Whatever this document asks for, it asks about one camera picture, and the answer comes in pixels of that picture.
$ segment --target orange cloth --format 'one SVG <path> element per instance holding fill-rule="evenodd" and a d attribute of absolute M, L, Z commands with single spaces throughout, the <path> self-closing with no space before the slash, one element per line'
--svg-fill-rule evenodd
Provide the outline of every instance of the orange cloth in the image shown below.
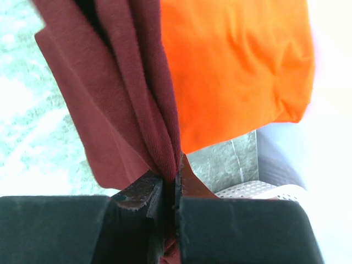
<path fill-rule="evenodd" d="M 305 0 L 161 0 L 185 153 L 298 122 L 314 77 Z"/>

